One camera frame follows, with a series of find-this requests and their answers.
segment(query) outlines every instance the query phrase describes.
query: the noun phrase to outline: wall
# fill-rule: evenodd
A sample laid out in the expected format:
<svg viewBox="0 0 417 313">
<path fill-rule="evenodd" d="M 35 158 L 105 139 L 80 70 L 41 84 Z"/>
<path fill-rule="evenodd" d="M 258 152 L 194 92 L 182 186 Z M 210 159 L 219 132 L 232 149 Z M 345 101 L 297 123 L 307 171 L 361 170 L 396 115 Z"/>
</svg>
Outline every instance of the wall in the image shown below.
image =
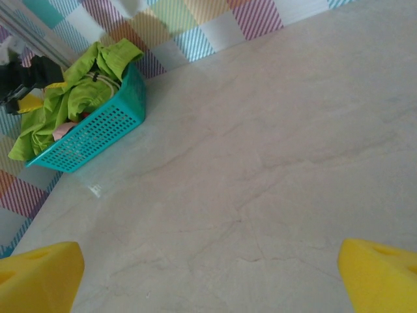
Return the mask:
<svg viewBox="0 0 417 313">
<path fill-rule="evenodd" d="M 146 78 L 352 0 L 4 0 L 44 40 L 75 59 L 126 37 Z"/>
<path fill-rule="evenodd" d="M 0 26 L 0 42 L 9 34 Z M 33 54 L 25 49 L 25 65 Z M 12 253 L 61 176 L 44 168 L 25 168 L 23 162 L 7 157 L 19 133 L 20 118 L 0 108 L 0 258 Z"/>
</svg>

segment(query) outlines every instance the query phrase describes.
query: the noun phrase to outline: clothes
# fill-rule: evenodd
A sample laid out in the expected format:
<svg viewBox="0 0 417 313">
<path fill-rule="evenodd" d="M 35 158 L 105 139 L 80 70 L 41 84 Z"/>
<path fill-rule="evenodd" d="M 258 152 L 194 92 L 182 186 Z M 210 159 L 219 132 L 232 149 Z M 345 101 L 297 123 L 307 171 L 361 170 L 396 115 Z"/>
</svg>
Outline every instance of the clothes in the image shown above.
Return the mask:
<svg viewBox="0 0 417 313">
<path fill-rule="evenodd" d="M 67 86 L 48 89 L 44 106 L 23 114 L 22 133 L 16 140 L 9 158 L 30 160 L 48 148 L 53 141 L 53 131 L 67 120 L 79 121 L 82 112 L 91 113 L 109 100 L 114 89 L 109 80 L 93 81 L 90 71 L 122 80 L 123 70 L 143 52 L 127 39 L 109 47 L 94 43 L 64 74 Z"/>
<path fill-rule="evenodd" d="M 68 122 L 61 124 L 53 131 L 53 139 L 55 141 L 60 140 L 62 137 L 64 137 L 66 134 L 68 134 L 75 126 L 77 126 L 77 123 L 74 122 Z"/>
</svg>

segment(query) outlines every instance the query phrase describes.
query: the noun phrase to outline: striped tile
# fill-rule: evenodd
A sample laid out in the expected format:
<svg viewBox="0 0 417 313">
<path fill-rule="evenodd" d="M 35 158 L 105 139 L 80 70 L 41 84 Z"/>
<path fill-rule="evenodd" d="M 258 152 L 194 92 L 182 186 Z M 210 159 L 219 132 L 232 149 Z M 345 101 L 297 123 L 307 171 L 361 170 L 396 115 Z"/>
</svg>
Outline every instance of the striped tile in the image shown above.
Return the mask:
<svg viewBox="0 0 417 313">
<path fill-rule="evenodd" d="M 20 116 L 6 114 L 4 106 L 0 107 L 0 132 L 7 135 L 13 128 L 14 125 L 20 124 Z"/>
<path fill-rule="evenodd" d="M 328 0 L 329 8 L 338 8 L 347 3 L 353 2 L 354 0 Z"/>
<path fill-rule="evenodd" d="M 173 36 L 198 26 L 182 0 L 159 0 L 151 5 L 151 9 Z"/>
<path fill-rule="evenodd" d="M 32 207 L 32 211 L 29 214 L 29 218 L 35 218 L 35 216 L 39 213 L 39 210 L 42 208 L 43 204 L 49 196 L 50 194 L 48 194 L 47 192 L 42 193 L 35 206 Z"/>
<path fill-rule="evenodd" d="M 51 5 L 63 16 L 69 15 L 79 5 L 78 0 L 48 0 Z"/>
<path fill-rule="evenodd" d="M 0 259 L 4 259 L 4 258 L 11 256 L 13 253 L 13 250 L 14 249 L 10 246 L 0 245 Z"/>
<path fill-rule="evenodd" d="M 259 1 L 259 0 L 227 0 L 229 7 L 233 10 L 234 8 L 240 7 L 250 1 Z"/>
<path fill-rule="evenodd" d="M 36 34 L 38 34 L 41 37 L 45 37 L 45 33 L 43 30 L 41 30 L 38 26 L 35 25 L 35 23 L 32 22 L 31 19 L 29 19 L 22 11 L 16 10 L 14 11 L 15 15 L 19 17 L 27 26 L 29 26 Z"/>
<path fill-rule="evenodd" d="M 147 51 L 148 47 L 143 42 L 143 40 L 137 35 L 133 30 L 132 26 L 127 21 L 121 22 L 116 29 L 109 33 L 110 37 L 113 38 L 116 42 L 126 38 L 130 42 L 133 42 L 140 50 Z"/>
<path fill-rule="evenodd" d="M 54 27 L 53 32 L 77 53 L 84 52 L 90 46 L 87 39 L 66 20 Z"/>
<path fill-rule="evenodd" d="M 83 7 L 107 33 L 116 30 L 124 20 L 109 0 L 84 0 Z"/>
<path fill-rule="evenodd" d="M 174 41 L 190 62 L 214 53 L 210 42 L 199 27 L 175 36 Z"/>
<path fill-rule="evenodd" d="M 166 26 L 151 9 L 137 13 L 129 24 L 149 49 L 169 41 L 171 35 Z"/>
<path fill-rule="evenodd" d="M 9 131 L 7 132 L 7 136 L 12 138 L 13 140 L 18 139 L 20 136 L 20 129 L 21 129 L 20 122 L 17 122 L 16 124 L 14 124 L 14 126 L 11 129 L 9 129 Z"/>
<path fill-rule="evenodd" d="M 21 216 L 34 217 L 39 211 L 39 201 L 46 197 L 45 194 L 48 193 L 21 179 L 16 179 L 0 198 L 0 204 Z"/>
<path fill-rule="evenodd" d="M 14 140 L 8 136 L 3 136 L 0 139 L 0 169 L 7 173 L 17 176 L 25 166 L 24 162 L 11 160 L 8 158 L 8 153 L 14 145 Z"/>
<path fill-rule="evenodd" d="M 16 214 L 0 205 L 0 245 L 8 246 L 26 217 Z"/>
<path fill-rule="evenodd" d="M 22 65 L 24 67 L 30 67 L 31 66 L 31 59 L 35 56 L 32 50 L 30 50 L 28 47 L 26 47 L 20 56 L 20 59 L 22 60 Z"/>
<path fill-rule="evenodd" d="M 0 25 L 0 42 L 3 42 L 4 39 L 9 37 L 11 34 L 5 29 L 2 25 Z"/>
<path fill-rule="evenodd" d="M 136 63 L 136 67 L 145 78 L 152 78 L 165 73 L 164 67 L 149 50 L 145 52 L 145 55 Z"/>
<path fill-rule="evenodd" d="M 114 41 L 117 42 L 122 38 L 127 38 L 142 51 L 148 50 L 148 47 L 133 30 L 132 26 L 124 20 L 123 16 L 109 0 L 85 0 L 83 6 Z"/>
<path fill-rule="evenodd" d="M 15 180 L 15 176 L 0 170 L 0 198 L 6 193 Z"/>
<path fill-rule="evenodd" d="M 23 235 L 25 234 L 29 226 L 32 224 L 32 221 L 32 218 L 27 218 L 25 222 L 23 222 L 18 232 L 15 234 L 12 242 L 8 246 L 0 246 L 0 259 L 7 258 L 12 255 L 13 250 L 16 248 L 19 241 L 22 239 Z"/>
<path fill-rule="evenodd" d="M 251 40 L 283 27 L 273 0 L 254 0 L 232 10 L 246 40 Z"/>
<path fill-rule="evenodd" d="M 33 221 L 32 218 L 27 218 L 25 220 L 25 222 L 22 224 L 22 226 L 20 227 L 20 229 L 18 230 L 18 232 L 14 236 L 12 242 L 10 243 L 9 247 L 12 249 L 12 251 L 16 248 L 19 241 L 22 239 L 23 235 L 25 234 L 25 232 L 27 231 L 29 226 L 32 224 L 32 221 Z"/>
<path fill-rule="evenodd" d="M 196 22 L 201 25 L 228 11 L 226 0 L 184 0 Z"/>
<path fill-rule="evenodd" d="M 54 189 L 55 188 L 55 186 L 57 185 L 57 183 L 58 183 L 58 180 L 61 178 L 61 176 L 63 175 L 63 172 L 61 172 L 61 171 L 58 171 L 57 173 L 56 173 L 56 175 L 54 176 L 54 178 L 52 179 L 52 181 L 51 181 L 51 183 L 48 185 L 48 188 L 46 189 L 46 192 L 48 193 L 48 194 L 50 194 L 51 192 L 52 192 L 52 189 Z"/>
</svg>

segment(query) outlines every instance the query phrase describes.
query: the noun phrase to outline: yellow foam block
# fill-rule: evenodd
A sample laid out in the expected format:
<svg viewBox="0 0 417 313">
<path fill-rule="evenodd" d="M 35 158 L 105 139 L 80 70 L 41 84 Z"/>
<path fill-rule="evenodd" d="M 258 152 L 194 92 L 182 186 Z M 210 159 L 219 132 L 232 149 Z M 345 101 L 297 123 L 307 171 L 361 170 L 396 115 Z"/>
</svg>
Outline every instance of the yellow foam block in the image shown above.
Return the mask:
<svg viewBox="0 0 417 313">
<path fill-rule="evenodd" d="M 46 89 L 50 89 L 50 88 L 61 88 L 61 87 L 66 87 L 68 86 L 67 82 L 62 82 L 62 83 L 52 83 L 48 86 L 46 86 Z"/>
<path fill-rule="evenodd" d="M 84 272 L 77 243 L 0 260 L 1 313 L 69 313 Z"/>
<path fill-rule="evenodd" d="M 338 263 L 357 313 L 417 312 L 417 253 L 346 239 Z"/>
<path fill-rule="evenodd" d="M 19 114 L 27 113 L 33 110 L 37 110 L 44 105 L 44 101 L 41 98 L 38 98 L 30 93 L 26 95 L 21 100 L 18 100 L 19 104 Z"/>
</svg>

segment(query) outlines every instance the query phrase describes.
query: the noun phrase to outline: teal plastic basket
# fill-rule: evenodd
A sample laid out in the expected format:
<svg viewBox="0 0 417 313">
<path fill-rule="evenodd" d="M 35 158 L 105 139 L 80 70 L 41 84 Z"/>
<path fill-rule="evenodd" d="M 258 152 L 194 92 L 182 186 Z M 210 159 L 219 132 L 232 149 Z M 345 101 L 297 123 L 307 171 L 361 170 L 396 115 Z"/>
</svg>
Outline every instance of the teal plastic basket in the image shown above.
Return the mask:
<svg viewBox="0 0 417 313">
<path fill-rule="evenodd" d="M 72 173 L 145 120 L 145 82 L 133 63 L 116 95 L 26 166 Z"/>
</svg>

